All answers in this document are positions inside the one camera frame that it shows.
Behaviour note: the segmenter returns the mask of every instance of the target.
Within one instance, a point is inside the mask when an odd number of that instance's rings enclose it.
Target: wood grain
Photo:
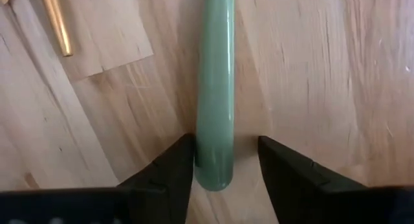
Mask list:
[[[237,0],[234,180],[219,193],[194,181],[188,223],[277,222],[258,135],[369,186],[413,184],[413,6]],[[194,131],[203,0],[68,0],[87,56],[73,62],[57,56],[39,0],[11,7],[0,12],[1,189],[111,185]],[[114,36],[134,28],[131,41]]]

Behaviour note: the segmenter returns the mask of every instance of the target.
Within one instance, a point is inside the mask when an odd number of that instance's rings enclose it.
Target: green rod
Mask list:
[[[219,191],[233,177],[234,0],[205,0],[203,22],[195,176]]]

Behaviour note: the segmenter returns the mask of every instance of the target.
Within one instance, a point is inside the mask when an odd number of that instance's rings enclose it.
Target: wooden surface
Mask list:
[[[69,59],[40,0],[0,8],[3,190],[111,186],[195,128],[203,0],[62,4]],[[188,223],[276,222],[258,135],[369,186],[413,184],[413,6],[236,0],[234,180],[194,182]]]

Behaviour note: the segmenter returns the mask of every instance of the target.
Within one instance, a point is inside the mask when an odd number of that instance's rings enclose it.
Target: jade rod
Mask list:
[[[205,0],[199,71],[195,176],[226,188],[234,163],[234,0]]]

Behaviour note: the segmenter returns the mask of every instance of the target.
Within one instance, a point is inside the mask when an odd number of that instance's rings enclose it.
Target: green cylinder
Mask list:
[[[234,0],[205,0],[199,71],[195,176],[226,188],[234,163]]]

